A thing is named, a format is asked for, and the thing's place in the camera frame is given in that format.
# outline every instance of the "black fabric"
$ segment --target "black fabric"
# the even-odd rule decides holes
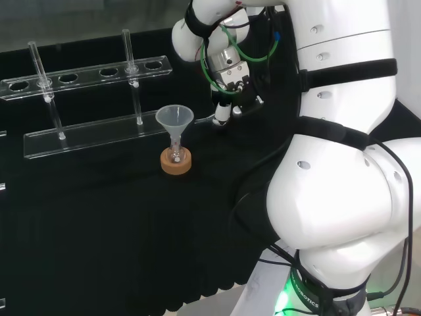
[[[213,31],[215,31],[215,28],[217,27],[215,25],[203,24],[197,19],[193,9],[193,1],[190,1],[189,3],[189,7],[186,10],[186,15],[184,16],[184,21],[186,22],[187,27],[191,30],[191,32],[200,38],[210,38]]]
[[[310,89],[332,84],[390,77],[396,74],[396,59],[366,61],[313,71],[302,70],[300,71],[301,91],[308,92]]]
[[[297,120],[296,134],[322,138],[364,151],[370,144],[370,136],[338,123],[313,117]]]
[[[267,29],[265,21],[253,23],[241,45],[248,55],[267,54]],[[136,59],[167,55],[174,69],[141,81],[144,112],[182,104],[196,118],[212,113],[209,83],[198,63],[177,57],[171,29],[132,34],[132,46]],[[47,72],[125,60],[120,36],[39,53]],[[42,97],[0,100],[0,130],[7,130],[0,138],[0,183],[7,184],[0,194],[0,298],[8,315],[160,316],[247,282],[262,248],[236,225],[229,245],[224,201],[234,179],[291,134],[299,95],[285,41],[270,64],[271,87],[259,92],[263,109],[222,132],[190,126],[183,145],[193,168],[176,178],[161,171],[165,134],[25,160],[23,134],[52,128],[49,113]],[[266,65],[252,67],[260,81]],[[31,74],[28,50],[0,53],[0,80]],[[56,104],[64,125],[134,112],[127,83],[57,93]],[[421,124],[397,102],[374,135],[420,137]],[[270,180],[280,159],[253,174],[240,196]],[[239,216],[276,241],[265,203],[265,192],[250,197]]]

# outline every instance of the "cable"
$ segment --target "cable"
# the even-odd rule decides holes
[[[295,308],[285,308],[279,312],[277,312],[275,315],[279,315],[281,313],[285,313],[286,311],[296,311],[298,313],[302,313],[302,314],[307,314],[307,315],[315,315],[314,313],[312,313],[311,311],[301,311],[300,309],[295,309]]]
[[[410,280],[410,273],[412,269],[412,237],[414,233],[414,184],[412,182],[412,177],[409,173],[409,170],[407,169],[407,166],[402,162],[402,160],[392,151],[390,150],[386,145],[381,143],[379,140],[372,138],[373,142],[379,145],[381,148],[383,148],[396,162],[401,166],[403,169],[403,172],[407,176],[408,179],[408,189],[409,189],[409,219],[408,219],[408,257],[407,257],[407,273],[405,275],[405,281],[403,283],[403,288],[401,290],[401,293],[399,294],[399,298],[396,302],[395,309],[393,310],[393,316],[397,315],[397,312],[399,310],[399,306],[402,304],[403,297],[405,296],[405,293],[407,292],[409,280]]]
[[[220,27],[221,27],[222,31],[224,31],[225,34],[228,36],[228,39],[230,40],[231,44],[235,47],[235,49],[237,49],[238,53],[244,59],[247,59],[248,61],[251,61],[253,63],[259,63],[259,62],[268,60],[268,56],[264,56],[264,57],[261,57],[261,58],[252,58],[252,57],[249,57],[246,54],[244,54],[244,52],[241,50],[241,48],[238,47],[238,45],[235,42],[235,39],[232,37],[231,33],[225,28],[225,26],[220,25]],[[275,32],[275,44],[274,44],[272,50],[269,53],[269,57],[272,56],[275,53],[275,50],[278,47],[278,44],[279,44],[280,40],[281,40],[281,35],[278,32]]]
[[[402,307],[401,311],[402,311],[402,314],[411,314],[411,315],[421,316],[421,309],[418,309],[418,308]]]
[[[405,239],[405,243],[403,244],[403,251],[402,251],[402,261],[401,261],[401,268],[399,269],[399,274],[397,275],[395,283],[393,283],[392,287],[385,291],[385,292],[374,292],[374,293],[368,293],[367,294],[367,300],[369,302],[378,300],[380,298],[384,298],[385,296],[392,293],[396,287],[398,286],[399,282],[402,279],[403,271],[405,270],[405,263],[407,261],[407,250],[408,250],[408,238]]]
[[[232,26],[230,26],[230,25],[225,25],[225,24],[223,24],[226,28],[244,28],[244,27],[246,27],[247,25],[250,25],[250,24],[252,24],[252,23],[254,23],[254,22],[256,22],[260,17],[262,17],[263,15],[264,15],[264,8],[263,8],[263,10],[262,10],[262,12],[260,12],[259,13],[259,15],[257,15],[256,17],[254,17],[254,19],[251,19],[250,21],[248,21],[247,23],[244,23],[244,24],[241,24],[241,25],[232,25]]]
[[[284,153],[285,150],[287,149],[288,145],[291,143],[291,140],[292,140],[292,138],[289,137],[275,151],[273,151],[269,155],[263,157],[261,160],[257,161],[254,165],[249,167],[245,172],[243,172],[239,177],[237,177],[234,180],[234,183],[232,184],[232,187],[231,187],[231,190],[230,190],[230,194],[228,196],[228,205],[230,206],[231,209],[234,208],[235,205],[237,204],[237,197],[238,197],[238,192],[241,188],[241,184],[244,183],[250,177],[250,175],[253,172],[255,172],[257,169],[259,169],[260,167],[264,166],[265,164],[271,162],[271,160],[279,157],[282,153]]]
[[[289,263],[284,263],[284,262],[269,261],[269,260],[264,260],[264,259],[259,259],[258,261],[267,263],[269,265],[285,265],[286,267],[292,267],[292,265],[290,265]]]

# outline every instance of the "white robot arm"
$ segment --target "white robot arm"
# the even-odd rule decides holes
[[[192,2],[196,17],[208,25],[238,5],[289,7],[301,70],[394,58],[387,0]],[[245,18],[239,11],[234,25]],[[248,27],[238,29],[237,40],[247,32]],[[182,59],[195,60],[202,41],[183,20],[175,25],[172,39]],[[228,46],[226,35],[217,28],[210,37],[209,55]],[[302,94],[300,115],[370,134],[390,113],[395,94],[395,76],[312,88]],[[416,230],[421,226],[421,139],[387,145],[412,175]],[[380,147],[362,151],[297,134],[272,179],[267,209],[279,237],[300,250],[305,270],[329,288],[346,290],[363,284],[380,260],[408,236],[408,192],[402,168]],[[308,311],[298,298],[295,303]],[[358,315],[370,315],[367,303]]]

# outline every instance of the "black cable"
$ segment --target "black cable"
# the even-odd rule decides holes
[[[405,296],[405,293],[407,292],[409,280],[410,280],[410,273],[412,269],[412,244],[413,244],[413,233],[414,233],[414,184],[412,182],[412,177],[409,173],[409,170],[407,169],[407,166],[402,162],[402,160],[392,151],[390,150],[386,145],[381,143],[375,138],[372,138],[373,142],[379,145],[381,148],[383,148],[396,162],[401,166],[403,169],[403,172],[407,176],[408,179],[408,189],[409,189],[409,219],[408,219],[408,257],[407,257],[407,273],[405,275],[405,281],[403,283],[403,288],[401,290],[401,293],[399,294],[399,298],[396,302],[395,309],[393,310],[393,316],[397,315],[399,306],[402,304],[403,297]]]
[[[264,166],[265,164],[271,162],[271,160],[279,157],[286,149],[289,143],[291,142],[292,138],[289,137],[278,149],[263,157],[261,160],[257,161],[253,166],[248,168],[245,172],[243,172],[239,177],[234,180],[234,183],[231,186],[230,194],[228,196],[228,205],[231,209],[235,207],[237,204],[237,197],[238,192],[241,189],[241,185],[251,176],[253,172],[255,172],[260,167]]]
[[[398,286],[399,282],[402,279],[403,271],[405,270],[405,263],[407,262],[407,250],[408,250],[408,238],[405,239],[405,243],[403,244],[403,251],[402,251],[402,260],[401,260],[401,268],[399,269],[399,273],[397,275],[395,283],[391,286],[391,288],[385,292],[374,292],[367,294],[367,301],[371,302],[374,300],[378,300],[380,298],[384,298],[385,296],[392,293],[396,287]]]
[[[401,311],[402,311],[402,314],[411,314],[411,315],[421,316],[421,309],[418,309],[418,308],[402,307]]]
[[[270,29],[269,29],[270,37],[269,37],[269,47],[268,47],[268,65],[267,65],[268,75],[269,75],[269,77],[268,77],[269,88],[271,88],[271,83],[272,83],[272,73],[270,71],[270,51],[271,51],[273,45],[275,44],[275,35],[274,35],[275,25],[274,25],[274,21],[273,21],[274,17],[273,17],[273,14],[272,14],[272,11],[274,11],[274,10],[275,10],[274,7],[266,7],[266,14],[269,18],[269,27],[270,27]]]
[[[264,15],[264,13],[265,13],[265,10],[263,8],[262,12],[260,12],[259,15],[257,15],[253,19],[251,18],[247,23],[244,23],[242,25],[232,25],[232,26],[230,26],[230,25],[224,25],[224,26],[225,26],[225,28],[244,28],[245,26],[250,25],[250,24],[256,22],[259,18],[261,18]]]
[[[296,309],[296,308],[285,308],[282,311],[277,312],[275,315],[279,315],[281,313],[285,313],[286,311],[296,311],[296,312],[302,313],[302,314],[315,315],[311,311],[301,311],[300,309]]]
[[[258,261],[263,262],[263,263],[267,263],[269,265],[285,265],[286,267],[292,267],[292,265],[290,265],[289,263],[284,263],[284,262],[269,261],[269,260],[265,260],[265,259],[259,259]]]

